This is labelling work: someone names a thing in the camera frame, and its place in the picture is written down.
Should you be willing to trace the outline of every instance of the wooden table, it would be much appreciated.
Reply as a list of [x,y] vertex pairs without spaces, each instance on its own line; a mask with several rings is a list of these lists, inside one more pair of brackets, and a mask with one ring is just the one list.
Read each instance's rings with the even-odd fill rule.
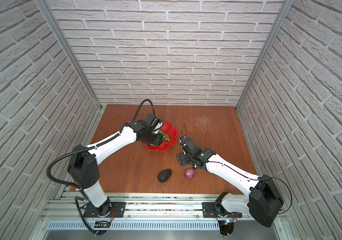
[[[92,142],[97,142],[118,131],[123,122],[132,120],[138,105],[107,105]],[[143,105],[136,120],[151,113],[151,106]],[[226,161],[256,174],[234,107],[215,106],[155,106],[158,118],[170,122],[181,136],[181,127],[186,123],[188,137],[202,149],[208,147]],[[179,141],[164,152],[149,151],[140,141],[121,148],[99,165],[100,184],[105,192],[136,193],[183,193],[242,194],[237,188],[219,176],[195,170],[193,179],[187,179],[176,154],[182,152]],[[173,171],[167,182],[160,183],[159,172]]]

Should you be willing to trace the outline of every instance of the red flower-shaped bowl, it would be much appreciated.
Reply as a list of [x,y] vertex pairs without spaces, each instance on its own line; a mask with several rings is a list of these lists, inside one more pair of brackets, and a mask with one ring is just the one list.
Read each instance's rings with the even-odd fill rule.
[[160,146],[151,146],[149,147],[146,144],[146,148],[150,151],[158,150],[160,152],[166,151],[169,146],[172,146],[176,143],[176,135],[178,134],[178,130],[171,125],[171,123],[167,121],[163,121],[163,126],[160,129],[163,133],[167,134],[170,138],[170,141],[165,141],[163,139],[163,143]]

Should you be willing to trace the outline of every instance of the mounting plate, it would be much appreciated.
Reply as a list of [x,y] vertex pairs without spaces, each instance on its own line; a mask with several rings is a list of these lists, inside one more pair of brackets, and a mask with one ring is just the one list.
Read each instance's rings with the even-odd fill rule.
[[[87,203],[86,211],[84,212],[84,217],[99,217],[95,215],[92,211],[90,211],[90,208],[88,205],[91,204],[90,202]],[[125,202],[111,202],[111,206],[115,211],[115,218],[121,218],[123,217],[124,210],[126,208]],[[108,213],[105,217],[112,217],[111,213]]]

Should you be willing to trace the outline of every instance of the brick wall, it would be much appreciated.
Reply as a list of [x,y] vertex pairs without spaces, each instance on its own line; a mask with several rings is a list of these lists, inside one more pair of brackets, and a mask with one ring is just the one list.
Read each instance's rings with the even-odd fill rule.
[[238,114],[294,236],[342,239],[342,1],[295,0]]
[[35,2],[0,0],[0,239],[29,237],[95,112]]
[[282,1],[48,3],[103,105],[235,105]]

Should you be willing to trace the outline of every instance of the red onion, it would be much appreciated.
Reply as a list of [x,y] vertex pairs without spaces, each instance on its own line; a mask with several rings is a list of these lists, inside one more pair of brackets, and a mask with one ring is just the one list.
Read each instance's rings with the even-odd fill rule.
[[184,175],[188,178],[188,179],[192,179],[195,175],[195,171],[192,168],[187,169],[187,171],[184,173]]

